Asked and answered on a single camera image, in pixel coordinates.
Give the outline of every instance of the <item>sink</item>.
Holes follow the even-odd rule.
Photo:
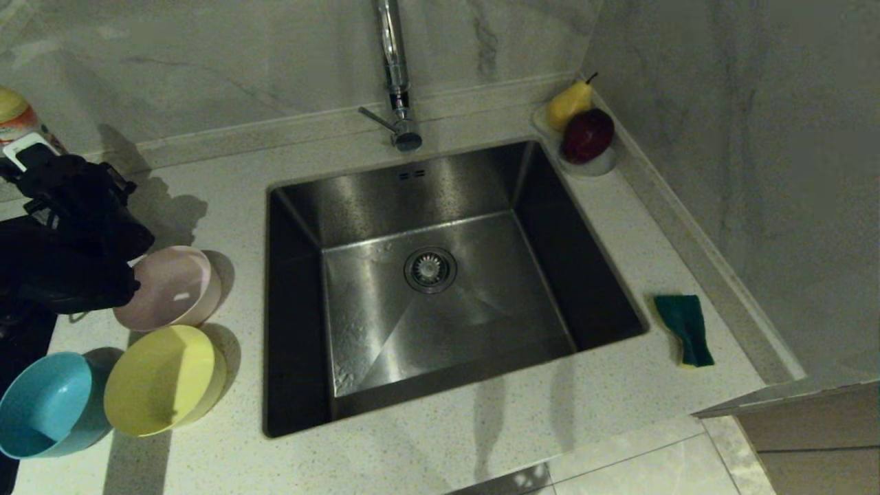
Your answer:
[[[644,333],[536,142],[268,194],[270,437]]]

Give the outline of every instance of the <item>pink bowl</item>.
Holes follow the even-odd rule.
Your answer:
[[[147,255],[135,265],[141,288],[116,320],[135,332],[167,325],[198,325],[220,302],[220,278],[208,257],[190,246],[171,246]]]

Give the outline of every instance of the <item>faucet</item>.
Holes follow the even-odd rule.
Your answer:
[[[388,128],[392,132],[391,144],[399,151],[414,151],[422,146],[422,136],[419,135],[415,112],[409,106],[407,54],[403,49],[403,32],[400,30],[397,0],[375,0],[375,2],[385,59],[386,90],[391,98],[391,109],[396,120],[390,123],[364,107],[359,107],[357,111]]]

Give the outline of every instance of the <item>yellow pear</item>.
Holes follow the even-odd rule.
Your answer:
[[[550,127],[562,132],[572,117],[592,107],[593,86],[590,81],[598,74],[593,74],[586,81],[575,81],[547,103],[547,124]]]

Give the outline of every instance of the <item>red apple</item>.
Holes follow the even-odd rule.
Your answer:
[[[614,139],[614,121],[593,108],[575,115],[565,127],[560,153],[569,163],[582,165],[601,155]]]

